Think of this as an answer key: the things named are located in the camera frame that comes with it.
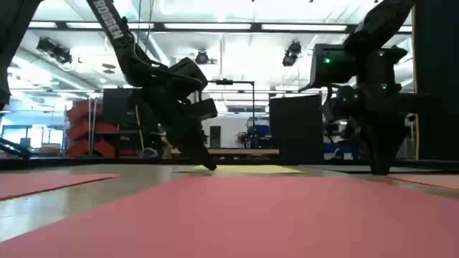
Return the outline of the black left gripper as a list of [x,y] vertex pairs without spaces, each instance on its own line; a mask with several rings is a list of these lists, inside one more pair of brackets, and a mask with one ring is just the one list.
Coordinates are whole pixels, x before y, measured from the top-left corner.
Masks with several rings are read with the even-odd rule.
[[170,144],[214,171],[217,165],[204,144],[200,123],[208,118],[208,101],[202,98],[207,85],[208,79],[199,66],[185,57],[170,67],[153,69],[147,103],[161,124],[178,124],[166,129]]

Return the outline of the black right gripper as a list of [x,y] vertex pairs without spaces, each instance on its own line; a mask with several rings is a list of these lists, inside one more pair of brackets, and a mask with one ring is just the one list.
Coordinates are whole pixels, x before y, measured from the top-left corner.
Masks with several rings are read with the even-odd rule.
[[408,111],[402,103],[401,84],[358,85],[354,121],[356,124],[394,124],[387,130],[382,170],[377,150],[377,134],[372,125],[361,126],[361,138],[366,143],[373,175],[387,175],[399,148],[408,134],[405,117]]

